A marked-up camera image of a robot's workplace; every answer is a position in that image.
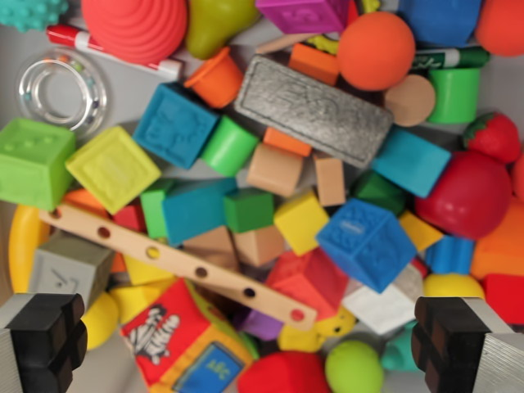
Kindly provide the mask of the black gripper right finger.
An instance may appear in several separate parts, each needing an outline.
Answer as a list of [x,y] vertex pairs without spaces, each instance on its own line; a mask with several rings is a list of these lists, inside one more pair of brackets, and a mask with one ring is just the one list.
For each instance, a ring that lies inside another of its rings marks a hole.
[[481,298],[420,297],[412,354],[432,392],[522,392],[523,334]]

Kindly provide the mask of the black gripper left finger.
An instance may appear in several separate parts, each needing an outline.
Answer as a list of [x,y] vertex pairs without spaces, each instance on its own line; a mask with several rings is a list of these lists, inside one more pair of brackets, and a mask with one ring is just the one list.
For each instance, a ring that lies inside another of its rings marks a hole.
[[79,294],[22,293],[1,306],[1,391],[66,392],[88,334]]

